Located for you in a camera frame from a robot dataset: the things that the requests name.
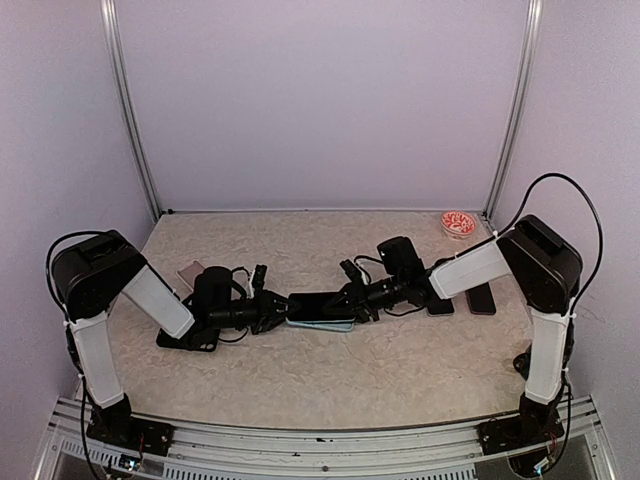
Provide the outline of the light blue phone case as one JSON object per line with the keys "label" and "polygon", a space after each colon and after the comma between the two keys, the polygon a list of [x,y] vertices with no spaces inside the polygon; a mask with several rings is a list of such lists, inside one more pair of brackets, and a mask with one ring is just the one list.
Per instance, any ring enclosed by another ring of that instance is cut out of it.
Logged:
{"label": "light blue phone case", "polygon": [[286,324],[295,328],[327,331],[333,333],[348,333],[354,329],[354,322],[318,322],[318,321],[293,321],[286,320]]}

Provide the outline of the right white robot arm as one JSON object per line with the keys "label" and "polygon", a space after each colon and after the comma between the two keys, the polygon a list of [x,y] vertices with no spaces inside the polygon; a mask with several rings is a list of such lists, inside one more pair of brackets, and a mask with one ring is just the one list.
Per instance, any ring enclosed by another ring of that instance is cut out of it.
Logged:
{"label": "right white robot arm", "polygon": [[379,244],[378,253],[386,278],[365,284],[355,263],[342,261],[349,281],[324,304],[324,312],[366,323],[398,303],[424,308],[435,299],[450,300],[504,276],[515,279],[529,308],[533,338],[511,433],[520,443],[535,442],[549,429],[563,390],[567,331],[583,268],[577,250],[538,217],[526,215],[506,232],[430,268],[405,236]]}

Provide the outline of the teal green phone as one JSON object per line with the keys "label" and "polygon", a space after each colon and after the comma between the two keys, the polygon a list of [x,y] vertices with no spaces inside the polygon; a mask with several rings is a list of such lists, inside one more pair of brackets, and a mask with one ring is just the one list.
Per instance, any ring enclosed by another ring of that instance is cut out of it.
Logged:
{"label": "teal green phone", "polygon": [[297,309],[289,310],[286,319],[291,322],[353,322],[353,314],[326,311],[326,304],[335,295],[336,292],[291,293],[288,299],[296,304]]}

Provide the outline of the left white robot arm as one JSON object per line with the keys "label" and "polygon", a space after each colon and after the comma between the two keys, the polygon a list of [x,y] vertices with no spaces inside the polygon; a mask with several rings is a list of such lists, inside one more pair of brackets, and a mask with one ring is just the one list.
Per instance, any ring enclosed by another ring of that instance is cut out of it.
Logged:
{"label": "left white robot arm", "polygon": [[49,247],[47,286],[64,316],[66,335],[83,388],[101,415],[102,430],[121,445],[140,434],[114,359],[118,304],[127,302],[153,321],[167,349],[212,353],[226,330],[268,333],[300,309],[298,301],[265,286],[257,265],[243,287],[233,270],[207,267],[181,299],[145,255],[116,230],[66,234]]}

